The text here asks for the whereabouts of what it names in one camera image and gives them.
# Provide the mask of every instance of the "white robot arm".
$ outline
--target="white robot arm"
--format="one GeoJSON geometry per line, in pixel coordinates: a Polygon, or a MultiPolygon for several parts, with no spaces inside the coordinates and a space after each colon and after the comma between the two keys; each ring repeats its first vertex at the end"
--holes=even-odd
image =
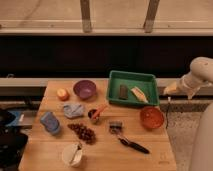
{"type": "MultiPolygon", "coordinates": [[[[164,90],[165,94],[179,91],[185,92],[188,99],[200,89],[203,84],[213,83],[213,59],[197,57],[190,64],[190,72],[178,82],[172,83],[164,90]]],[[[193,145],[189,171],[213,170],[213,103],[203,112],[193,145]]]]}
{"type": "Polygon", "coordinates": [[[174,82],[164,89],[164,94],[184,92],[191,99],[200,87],[213,83],[213,59],[197,57],[190,64],[190,72],[183,75],[178,82],[174,82]]]}

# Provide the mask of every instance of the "green tray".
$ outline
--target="green tray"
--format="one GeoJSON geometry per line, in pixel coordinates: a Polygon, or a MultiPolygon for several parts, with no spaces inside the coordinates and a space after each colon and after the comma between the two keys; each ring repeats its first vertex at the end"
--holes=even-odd
{"type": "Polygon", "coordinates": [[[157,91],[156,78],[151,74],[111,71],[107,89],[107,99],[109,103],[128,105],[128,106],[157,106],[159,105],[159,96],[157,91]],[[124,84],[128,88],[128,99],[119,99],[120,85],[124,84]],[[148,99],[148,103],[139,101],[131,92],[133,87],[141,89],[148,99]]]}

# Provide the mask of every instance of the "red grapes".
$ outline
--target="red grapes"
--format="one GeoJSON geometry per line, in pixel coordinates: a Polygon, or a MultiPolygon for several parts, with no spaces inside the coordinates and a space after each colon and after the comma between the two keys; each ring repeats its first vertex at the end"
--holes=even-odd
{"type": "Polygon", "coordinates": [[[81,124],[68,124],[67,125],[71,130],[75,131],[79,139],[82,139],[87,144],[93,144],[96,140],[95,132],[87,128],[85,125],[81,124]]]}

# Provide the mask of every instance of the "wooden table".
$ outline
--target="wooden table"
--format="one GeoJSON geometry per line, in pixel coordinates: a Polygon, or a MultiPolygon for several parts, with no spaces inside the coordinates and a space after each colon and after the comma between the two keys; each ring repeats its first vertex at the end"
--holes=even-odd
{"type": "Polygon", "coordinates": [[[167,132],[162,126],[154,131],[147,131],[140,125],[140,109],[109,105],[101,115],[99,125],[92,125],[87,117],[88,110],[97,108],[106,100],[108,80],[93,80],[97,85],[97,95],[86,101],[80,100],[73,93],[72,81],[50,81],[41,102],[29,141],[25,148],[20,171],[175,171],[176,163],[170,146],[167,132]],[[68,103],[79,102],[85,106],[85,116],[73,120],[67,119],[62,111],[64,102],[56,96],[58,88],[66,88],[71,97],[68,103]],[[61,132],[52,136],[44,130],[39,119],[46,111],[53,111],[61,124],[61,132]],[[143,154],[132,148],[120,144],[115,135],[109,133],[109,121],[123,122],[124,135],[150,150],[150,154],[143,154]],[[96,133],[97,142],[93,145],[83,144],[83,159],[79,168],[68,167],[61,160],[61,153],[65,146],[79,139],[67,124],[83,123],[96,133]]]}

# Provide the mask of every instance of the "small bowl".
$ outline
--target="small bowl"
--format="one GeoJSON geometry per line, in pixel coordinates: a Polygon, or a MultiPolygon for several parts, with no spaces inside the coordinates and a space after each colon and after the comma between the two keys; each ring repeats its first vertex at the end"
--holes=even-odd
{"type": "Polygon", "coordinates": [[[153,106],[145,106],[141,109],[140,120],[147,129],[159,128],[164,123],[163,113],[153,106]]]}
{"type": "Polygon", "coordinates": [[[96,93],[96,85],[90,80],[81,80],[74,85],[73,91],[82,100],[86,100],[96,93]]]}

